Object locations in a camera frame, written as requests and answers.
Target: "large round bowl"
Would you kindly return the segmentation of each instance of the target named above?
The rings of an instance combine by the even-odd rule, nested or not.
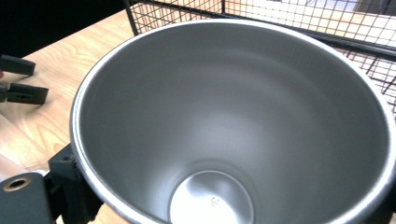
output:
[[[110,51],[71,115],[78,165],[140,223],[357,223],[386,197],[395,125],[333,49],[252,21],[191,21]]]

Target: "gray bowl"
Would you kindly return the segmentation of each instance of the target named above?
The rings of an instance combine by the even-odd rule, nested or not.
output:
[[[179,23],[110,51],[71,115],[99,197],[140,223],[357,223],[394,176],[395,125],[335,50],[252,21]]]

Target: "pot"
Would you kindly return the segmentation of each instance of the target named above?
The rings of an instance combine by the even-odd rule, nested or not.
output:
[[[253,21],[116,47],[78,90],[71,138],[93,190],[139,223],[357,223],[395,173],[395,123],[368,77]]]

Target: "brass screw hole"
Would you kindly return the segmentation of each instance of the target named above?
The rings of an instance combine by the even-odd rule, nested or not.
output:
[[[29,183],[30,183],[30,178],[28,177],[21,177],[18,179],[14,179],[9,181],[4,187],[3,190],[5,192],[11,192],[11,191],[15,191],[18,189],[23,189],[24,187],[26,187]]]

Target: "wire basket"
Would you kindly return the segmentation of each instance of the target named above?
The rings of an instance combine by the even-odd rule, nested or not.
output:
[[[245,19],[337,49],[379,88],[396,118],[396,0],[124,0],[135,35],[170,23]]]

